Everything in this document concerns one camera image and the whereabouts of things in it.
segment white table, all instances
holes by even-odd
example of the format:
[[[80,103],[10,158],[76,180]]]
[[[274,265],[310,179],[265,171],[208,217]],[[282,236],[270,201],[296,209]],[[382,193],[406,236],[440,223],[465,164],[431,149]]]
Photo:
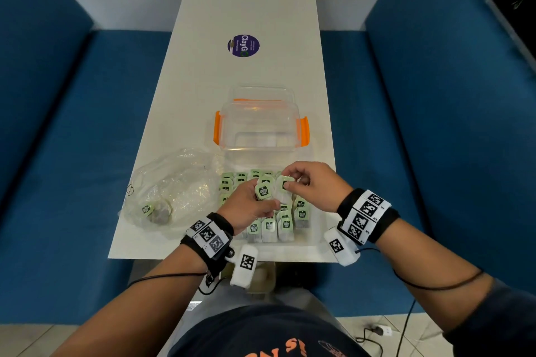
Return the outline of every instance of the white table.
[[[258,52],[233,56],[227,43],[253,35]],[[147,118],[135,168],[181,148],[219,151],[214,113],[237,85],[280,85],[296,95],[311,143],[302,159],[335,167],[316,0],[182,0]],[[327,215],[328,224],[336,222]],[[164,259],[181,237],[147,232],[119,218],[109,257]],[[261,260],[333,262],[327,244],[260,246]]]

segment clear plastic bag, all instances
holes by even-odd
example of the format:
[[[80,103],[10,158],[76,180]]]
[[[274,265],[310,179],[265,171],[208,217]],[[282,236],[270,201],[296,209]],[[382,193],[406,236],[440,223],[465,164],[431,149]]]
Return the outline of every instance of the clear plastic bag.
[[[153,230],[189,227],[218,209],[222,155],[183,149],[158,157],[132,174],[121,209],[130,223]]]

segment hand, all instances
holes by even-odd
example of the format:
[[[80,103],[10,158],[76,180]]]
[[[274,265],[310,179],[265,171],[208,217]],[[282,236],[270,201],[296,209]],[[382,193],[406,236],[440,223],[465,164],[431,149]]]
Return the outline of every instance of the hand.
[[[218,214],[231,223],[235,236],[244,231],[258,217],[273,217],[273,211],[280,209],[277,199],[258,201],[255,195],[257,178],[238,185],[224,202]]]
[[[299,182],[285,182],[284,188],[300,195],[324,212],[336,212],[352,187],[339,177],[328,164],[296,161],[281,173]]]

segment wristband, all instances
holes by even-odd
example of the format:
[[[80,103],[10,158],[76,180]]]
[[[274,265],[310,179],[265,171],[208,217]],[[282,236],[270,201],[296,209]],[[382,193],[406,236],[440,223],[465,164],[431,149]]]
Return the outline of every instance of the wristband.
[[[343,218],[337,228],[358,245],[375,243],[387,228],[400,217],[385,199],[372,191],[356,189],[339,205]]]
[[[186,230],[181,244],[187,245],[205,262],[213,277],[227,264],[225,257],[232,257],[229,248],[234,229],[221,215],[210,213]]]

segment blue cushion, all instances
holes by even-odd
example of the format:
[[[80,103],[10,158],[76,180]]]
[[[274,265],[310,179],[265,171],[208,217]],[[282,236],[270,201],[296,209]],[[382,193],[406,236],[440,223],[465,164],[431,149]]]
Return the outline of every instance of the blue cushion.
[[[366,22],[435,237],[536,293],[536,76],[484,0],[378,0]]]
[[[107,257],[169,38],[93,35],[0,220],[0,323],[81,324],[124,290]]]
[[[322,31],[320,38],[337,172],[353,187],[386,198],[422,229],[411,172],[367,34]],[[314,293],[335,316],[407,313],[411,306],[411,294],[377,252],[364,252],[348,267],[324,269],[324,282]]]
[[[91,26],[75,0],[0,0],[0,201]]]

